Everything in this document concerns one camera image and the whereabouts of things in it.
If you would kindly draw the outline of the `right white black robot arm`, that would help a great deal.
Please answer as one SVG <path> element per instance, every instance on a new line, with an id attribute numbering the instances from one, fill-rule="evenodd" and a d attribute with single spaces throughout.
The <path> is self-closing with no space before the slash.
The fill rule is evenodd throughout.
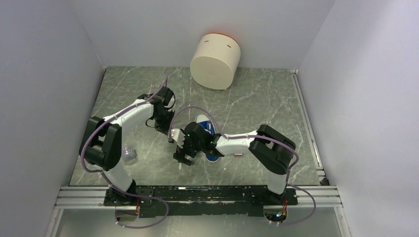
<path id="1" fill-rule="evenodd" d="M 191 122 L 184 129 L 170 129 L 168 138 L 177 145 L 174 159 L 186 165 L 192 164 L 187 157 L 199 152 L 216 157 L 251 153 L 269 171 L 266 196 L 271 204 L 285 199 L 289 172 L 299 160 L 295 143 L 266 124 L 248 133 L 211 135 Z"/>

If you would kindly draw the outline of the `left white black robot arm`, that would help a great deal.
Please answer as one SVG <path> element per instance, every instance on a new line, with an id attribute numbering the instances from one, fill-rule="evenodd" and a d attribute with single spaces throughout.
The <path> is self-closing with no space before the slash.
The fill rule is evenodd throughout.
<path id="1" fill-rule="evenodd" d="M 82 165 L 89 163 L 111 182 L 107 200 L 118 205 L 136 201 L 135 181 L 127 174 L 122 160 L 125 136 L 141 122 L 154 120 L 154 128 L 163 134 L 169 131 L 174 116 L 175 95 L 163 86 L 155 94 L 143 94 L 121 111 L 103 118 L 91 117 L 86 125 L 79 155 Z"/>

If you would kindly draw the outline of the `blue canvas sneaker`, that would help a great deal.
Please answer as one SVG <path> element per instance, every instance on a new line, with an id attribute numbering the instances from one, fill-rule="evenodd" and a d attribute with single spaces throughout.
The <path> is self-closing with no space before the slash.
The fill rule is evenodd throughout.
<path id="1" fill-rule="evenodd" d="M 199 124 L 201 127 L 204 128 L 205 131 L 207 131 L 210 135 L 215 134 L 215 129 L 212 124 L 211 119 L 205 115 L 205 114 L 199 114 L 195 117 L 195 122 Z M 217 162 L 219 160 L 219 156 L 213 156 L 205 154 L 205 157 L 208 162 Z"/>

